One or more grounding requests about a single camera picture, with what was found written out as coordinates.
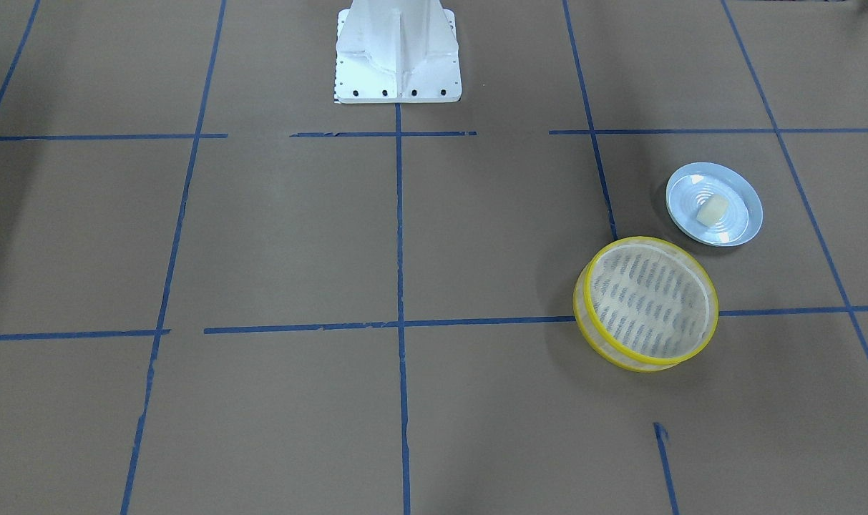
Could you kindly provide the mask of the pale white steamed bun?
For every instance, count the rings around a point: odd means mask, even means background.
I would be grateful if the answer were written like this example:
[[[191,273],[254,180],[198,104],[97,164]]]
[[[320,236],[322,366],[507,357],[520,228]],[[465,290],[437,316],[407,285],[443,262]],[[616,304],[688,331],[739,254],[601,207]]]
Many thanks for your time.
[[[729,209],[726,197],[713,195],[708,197],[696,213],[696,221],[705,226],[714,226],[721,221]]]

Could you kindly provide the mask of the yellow rimmed bamboo steamer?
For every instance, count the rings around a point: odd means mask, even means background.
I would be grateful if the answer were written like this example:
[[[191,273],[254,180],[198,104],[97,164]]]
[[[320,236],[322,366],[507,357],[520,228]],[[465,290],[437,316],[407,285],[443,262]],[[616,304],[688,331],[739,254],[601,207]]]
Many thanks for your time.
[[[624,371],[666,371],[698,355],[717,330],[711,277],[681,247],[627,237],[601,248],[575,281],[575,322],[601,358]]]

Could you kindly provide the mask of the light blue plate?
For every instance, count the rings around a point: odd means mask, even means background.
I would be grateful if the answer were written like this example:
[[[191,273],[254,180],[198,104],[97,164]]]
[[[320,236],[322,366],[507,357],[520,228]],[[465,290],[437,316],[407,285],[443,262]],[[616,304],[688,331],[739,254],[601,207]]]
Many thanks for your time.
[[[712,162],[679,167],[667,180],[665,206],[689,238],[711,247],[738,247],[763,227],[763,203],[754,186]]]

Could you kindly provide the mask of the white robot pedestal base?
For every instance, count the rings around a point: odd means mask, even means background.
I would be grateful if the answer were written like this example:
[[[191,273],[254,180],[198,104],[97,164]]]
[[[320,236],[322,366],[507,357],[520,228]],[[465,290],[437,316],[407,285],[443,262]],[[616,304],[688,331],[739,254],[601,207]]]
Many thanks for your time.
[[[462,92],[456,17],[440,1],[353,1],[338,12],[335,102],[433,104]]]

